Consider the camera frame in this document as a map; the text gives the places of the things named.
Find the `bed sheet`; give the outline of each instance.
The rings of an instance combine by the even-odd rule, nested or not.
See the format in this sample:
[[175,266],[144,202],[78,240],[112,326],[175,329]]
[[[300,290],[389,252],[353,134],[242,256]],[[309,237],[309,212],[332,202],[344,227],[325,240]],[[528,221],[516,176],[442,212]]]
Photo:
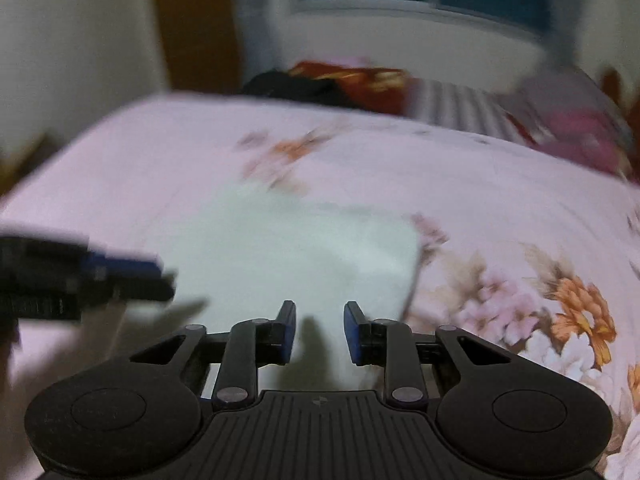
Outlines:
[[[640,193],[622,182],[415,121],[178,95],[94,126],[21,186],[1,219],[154,250],[155,226],[242,180],[407,215],[422,258],[398,317],[421,331],[453,322],[592,388],[615,421],[598,470],[640,476]],[[110,351],[121,318],[116,308],[77,328],[21,324],[14,407],[3,414],[14,430],[38,389]],[[24,436],[12,438],[10,452],[29,456]],[[33,460],[20,463],[14,478],[32,478]]]

